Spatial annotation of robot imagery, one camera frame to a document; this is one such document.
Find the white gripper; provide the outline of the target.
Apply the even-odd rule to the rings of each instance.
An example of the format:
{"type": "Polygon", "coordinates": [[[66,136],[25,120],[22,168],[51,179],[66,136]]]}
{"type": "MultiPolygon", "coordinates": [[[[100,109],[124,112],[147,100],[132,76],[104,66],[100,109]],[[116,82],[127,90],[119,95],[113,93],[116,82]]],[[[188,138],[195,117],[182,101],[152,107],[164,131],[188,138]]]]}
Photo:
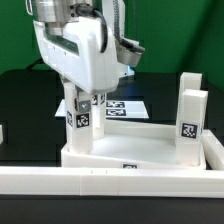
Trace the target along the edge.
{"type": "Polygon", "coordinates": [[[79,113],[91,110],[90,94],[117,88],[119,74],[113,33],[108,29],[107,48],[101,53],[102,31],[98,19],[80,17],[78,22],[67,23],[63,36],[57,37],[66,41],[65,45],[50,39],[43,22],[33,24],[43,61],[78,86],[75,101],[79,113]]]}

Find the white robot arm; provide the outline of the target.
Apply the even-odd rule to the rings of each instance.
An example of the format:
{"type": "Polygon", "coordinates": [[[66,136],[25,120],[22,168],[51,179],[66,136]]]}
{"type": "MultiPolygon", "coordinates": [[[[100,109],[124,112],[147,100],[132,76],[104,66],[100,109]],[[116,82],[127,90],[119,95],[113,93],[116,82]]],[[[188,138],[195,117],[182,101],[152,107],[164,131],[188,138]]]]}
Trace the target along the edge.
{"type": "Polygon", "coordinates": [[[122,0],[25,0],[33,18],[43,61],[72,82],[76,110],[91,110],[91,97],[112,92],[119,83],[121,64],[135,67],[144,48],[124,38],[122,0]]]}

